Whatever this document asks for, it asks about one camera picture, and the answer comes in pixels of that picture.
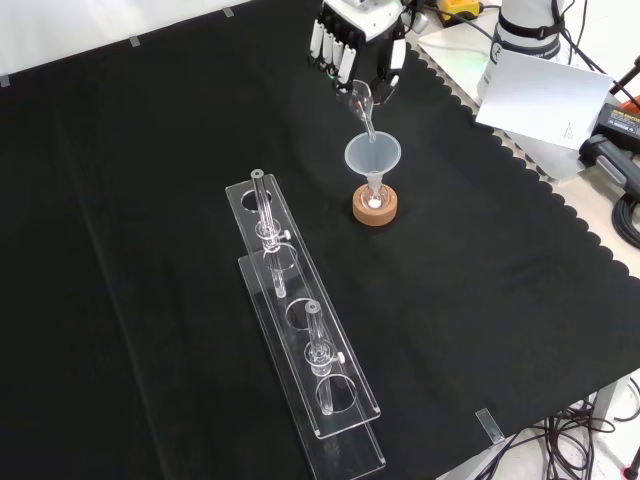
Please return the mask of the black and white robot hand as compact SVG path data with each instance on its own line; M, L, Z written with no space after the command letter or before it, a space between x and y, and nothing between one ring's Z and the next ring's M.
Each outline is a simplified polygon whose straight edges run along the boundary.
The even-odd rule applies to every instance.
M361 54L378 47L376 77L369 83L376 105L396 90L406 58L406 33L428 25L422 1L327 0L314 19L308 50L311 65L347 92L355 83Z

